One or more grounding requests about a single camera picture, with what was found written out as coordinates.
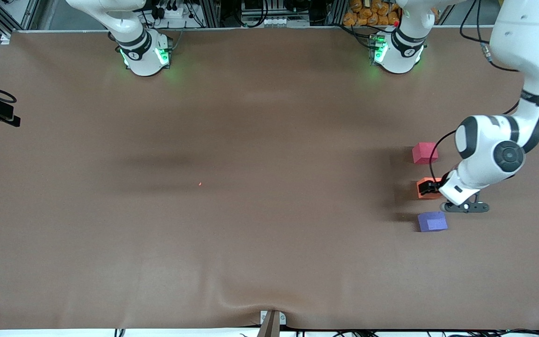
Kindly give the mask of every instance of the pile of potatoes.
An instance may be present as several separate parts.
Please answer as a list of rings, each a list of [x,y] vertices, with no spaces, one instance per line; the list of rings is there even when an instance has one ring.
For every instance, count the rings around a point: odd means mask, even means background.
[[[345,26],[394,25],[400,21],[400,7],[397,4],[371,0],[371,6],[365,7],[362,0],[349,0],[350,10],[344,15]]]

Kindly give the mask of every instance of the brown table surface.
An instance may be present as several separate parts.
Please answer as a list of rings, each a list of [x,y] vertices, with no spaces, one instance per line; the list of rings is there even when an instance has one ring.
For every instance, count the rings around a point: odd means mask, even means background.
[[[13,34],[0,88],[0,329],[539,329],[539,146],[492,211],[419,233],[411,162],[519,74],[436,29],[408,74],[337,29],[186,32],[137,77],[105,34]],[[445,142],[436,172],[459,160]]]

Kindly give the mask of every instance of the cable connector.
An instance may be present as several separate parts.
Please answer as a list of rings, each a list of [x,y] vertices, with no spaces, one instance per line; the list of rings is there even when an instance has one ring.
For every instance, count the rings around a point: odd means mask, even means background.
[[[481,52],[484,54],[484,57],[488,62],[492,62],[492,54],[490,53],[490,48],[488,48],[488,45],[480,42],[481,45]]]

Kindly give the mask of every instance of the blue cube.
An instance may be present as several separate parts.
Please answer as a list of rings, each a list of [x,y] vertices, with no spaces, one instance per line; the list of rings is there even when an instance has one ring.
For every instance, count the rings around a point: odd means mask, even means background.
[[[440,232],[448,229],[444,212],[426,212],[417,216],[419,229],[422,232]]]

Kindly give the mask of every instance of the block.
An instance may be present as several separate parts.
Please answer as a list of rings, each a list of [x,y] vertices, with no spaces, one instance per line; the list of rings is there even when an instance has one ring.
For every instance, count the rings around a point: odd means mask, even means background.
[[[437,182],[439,182],[441,180],[442,180],[442,178],[438,178],[438,177],[436,178]],[[426,182],[426,181],[434,181],[434,179],[432,179],[432,177],[425,177],[424,179],[421,179],[420,181],[417,182],[417,184],[416,184],[417,198],[424,199],[424,200],[430,200],[430,199],[437,199],[437,198],[442,197],[442,194],[440,194],[440,193],[428,193],[428,194],[424,194],[422,196],[421,193],[419,192],[419,184],[421,184],[423,182]]]
[[[430,163],[430,154],[436,143],[417,143],[413,148],[413,162],[415,164],[425,165]],[[432,162],[438,159],[438,150],[434,151]]]
[[[440,232],[448,229],[444,212],[426,212],[417,216],[419,229],[422,232]]]

